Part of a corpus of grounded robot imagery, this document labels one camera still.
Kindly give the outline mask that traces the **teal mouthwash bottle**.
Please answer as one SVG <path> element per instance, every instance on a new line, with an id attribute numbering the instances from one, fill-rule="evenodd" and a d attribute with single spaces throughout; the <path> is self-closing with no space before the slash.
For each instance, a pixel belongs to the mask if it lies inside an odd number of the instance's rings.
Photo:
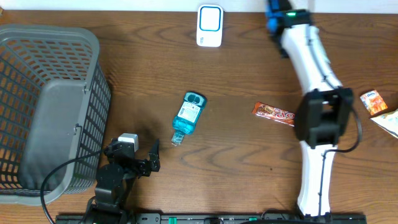
<path id="1" fill-rule="evenodd" d="M 171 142 L 174 146 L 181 145 L 185 135 L 193 134 L 206 103 L 207 99 L 203 95 L 192 91 L 186 92 L 183 103 L 172 121 L 174 135 Z"/>

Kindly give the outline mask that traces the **red chocolate bar wrapper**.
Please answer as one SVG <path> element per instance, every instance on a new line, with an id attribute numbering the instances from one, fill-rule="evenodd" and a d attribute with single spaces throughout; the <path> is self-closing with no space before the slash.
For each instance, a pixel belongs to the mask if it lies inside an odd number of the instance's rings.
<path id="1" fill-rule="evenodd" d="M 294 126 L 295 114 L 286 110 L 282 110 L 261 102 L 254 105 L 252 114 L 263 118 L 271 119 L 289 126 Z"/>

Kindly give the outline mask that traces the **small orange carton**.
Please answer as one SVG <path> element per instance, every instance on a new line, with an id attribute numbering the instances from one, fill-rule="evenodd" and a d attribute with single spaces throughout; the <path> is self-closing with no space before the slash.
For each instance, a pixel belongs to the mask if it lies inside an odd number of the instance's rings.
<path id="1" fill-rule="evenodd" d="M 385 101 L 376 90 L 362 94 L 360 99 L 370 115 L 375 115 L 378 112 L 388 109 Z"/>

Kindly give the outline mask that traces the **yellow snack bag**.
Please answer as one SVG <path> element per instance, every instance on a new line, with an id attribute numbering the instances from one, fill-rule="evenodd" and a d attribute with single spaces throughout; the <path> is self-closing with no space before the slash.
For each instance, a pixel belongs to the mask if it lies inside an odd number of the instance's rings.
<path id="1" fill-rule="evenodd" d="M 371 118 L 371 121 L 376 123 L 383 130 L 397 138 L 397 114 L 398 111 L 384 113 L 379 116 Z"/>

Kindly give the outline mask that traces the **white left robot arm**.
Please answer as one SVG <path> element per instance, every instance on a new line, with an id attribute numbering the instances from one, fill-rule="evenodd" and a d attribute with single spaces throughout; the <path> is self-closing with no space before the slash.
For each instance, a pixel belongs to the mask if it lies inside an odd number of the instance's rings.
<path id="1" fill-rule="evenodd" d="M 134 143 L 113 139 L 104 150 L 109 163 L 96 173 L 95 196 L 81 222 L 134 223 L 134 215 L 124 208 L 124 204 L 137 179 L 160 170 L 159 145 L 157 139 L 147 159 L 136 159 Z"/>

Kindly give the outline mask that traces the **white barcode scanner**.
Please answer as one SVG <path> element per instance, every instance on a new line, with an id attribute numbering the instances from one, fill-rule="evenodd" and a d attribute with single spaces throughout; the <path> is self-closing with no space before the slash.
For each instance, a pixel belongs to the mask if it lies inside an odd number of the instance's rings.
<path id="1" fill-rule="evenodd" d="M 202 4 L 197 11 L 197 45 L 200 47 L 220 47 L 223 35 L 223 15 L 221 6 Z"/>

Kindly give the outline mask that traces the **grey plastic basket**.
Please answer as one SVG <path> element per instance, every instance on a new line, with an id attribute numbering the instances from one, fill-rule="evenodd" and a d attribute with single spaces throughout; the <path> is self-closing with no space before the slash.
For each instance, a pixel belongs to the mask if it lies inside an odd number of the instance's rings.
<path id="1" fill-rule="evenodd" d="M 1 26 L 1 203 L 38 206 L 91 187 L 111 101 L 97 37 Z"/>

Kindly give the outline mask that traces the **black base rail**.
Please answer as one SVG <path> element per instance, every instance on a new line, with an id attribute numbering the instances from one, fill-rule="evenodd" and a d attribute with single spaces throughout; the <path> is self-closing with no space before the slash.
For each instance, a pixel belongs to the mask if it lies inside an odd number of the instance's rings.
<path id="1" fill-rule="evenodd" d="M 161 215 L 158 213 L 137 213 L 127 220 L 136 224 L 239 224 L 239 223 L 331 223 L 331 224 L 367 224 L 365 215 L 327 215 L 325 217 L 302 218 L 298 215 L 277 211 L 263 215 Z"/>

